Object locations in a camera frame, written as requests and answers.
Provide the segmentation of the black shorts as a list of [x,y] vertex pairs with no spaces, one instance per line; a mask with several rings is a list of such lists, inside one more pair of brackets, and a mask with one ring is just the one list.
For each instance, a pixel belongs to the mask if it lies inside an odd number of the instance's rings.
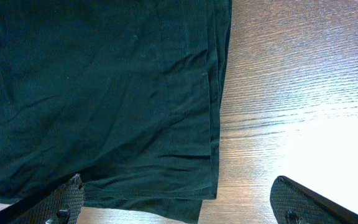
[[197,223],[231,16],[228,0],[0,0],[0,203],[77,173],[88,207]]

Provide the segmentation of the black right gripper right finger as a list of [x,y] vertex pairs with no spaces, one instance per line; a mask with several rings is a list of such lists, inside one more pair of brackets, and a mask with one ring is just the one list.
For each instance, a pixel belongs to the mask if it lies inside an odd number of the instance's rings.
[[284,175],[272,184],[270,205],[279,224],[358,224],[358,214]]

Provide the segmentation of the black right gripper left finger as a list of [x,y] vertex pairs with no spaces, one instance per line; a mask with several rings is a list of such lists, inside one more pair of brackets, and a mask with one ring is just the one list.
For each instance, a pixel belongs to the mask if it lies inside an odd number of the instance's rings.
[[75,224],[84,202],[84,185],[74,174],[1,210],[0,224]]

